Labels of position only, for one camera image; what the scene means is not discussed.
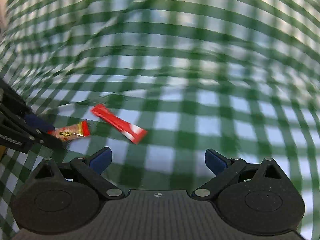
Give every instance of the candy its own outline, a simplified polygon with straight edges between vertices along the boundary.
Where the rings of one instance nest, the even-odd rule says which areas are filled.
[[[62,141],[70,141],[79,137],[86,137],[90,135],[87,121],[62,127],[56,129],[55,131],[49,131],[48,133],[61,139]]]
[[[96,105],[93,109],[91,109],[91,112],[94,115],[100,117],[101,119],[113,125],[113,127],[115,127],[119,132],[121,132],[124,136],[126,136],[130,141],[132,141],[135,144],[138,144],[141,141],[141,139],[147,134],[146,130],[120,119],[119,117],[111,113],[102,104]]]

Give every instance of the screw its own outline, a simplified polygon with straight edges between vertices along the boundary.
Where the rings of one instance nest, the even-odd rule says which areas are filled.
[[[110,197],[119,197],[122,194],[122,190],[118,188],[111,188],[107,190],[107,195]]]
[[[198,197],[207,197],[210,195],[210,191],[207,190],[206,188],[199,188],[199,189],[195,190],[195,194]]]

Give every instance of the silver screw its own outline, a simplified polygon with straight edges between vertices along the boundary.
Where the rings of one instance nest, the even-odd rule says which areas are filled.
[[[199,189],[195,190],[195,194],[198,197],[207,197],[210,195],[210,191],[207,190],[206,188],[199,188]]]
[[[107,195],[110,197],[119,197],[122,194],[122,190],[118,188],[111,188],[107,190]]]

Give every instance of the green and white gingham cloth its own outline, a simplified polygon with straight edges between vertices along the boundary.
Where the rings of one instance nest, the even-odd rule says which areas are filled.
[[[123,189],[187,189],[213,175],[207,148],[274,158],[306,204],[299,231],[320,236],[320,0],[9,0],[0,76],[37,113],[92,135],[67,150],[8,150],[0,163],[2,239],[9,202],[44,157],[104,146]],[[148,130],[134,145],[91,114],[97,103]]]

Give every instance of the ribbed gray panel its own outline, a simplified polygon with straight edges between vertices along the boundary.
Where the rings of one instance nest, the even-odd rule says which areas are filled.
[[[302,240],[294,232],[252,236],[226,224],[207,201],[186,191],[132,190],[122,200],[108,201],[86,226],[65,234],[44,236],[21,230],[14,240]]]

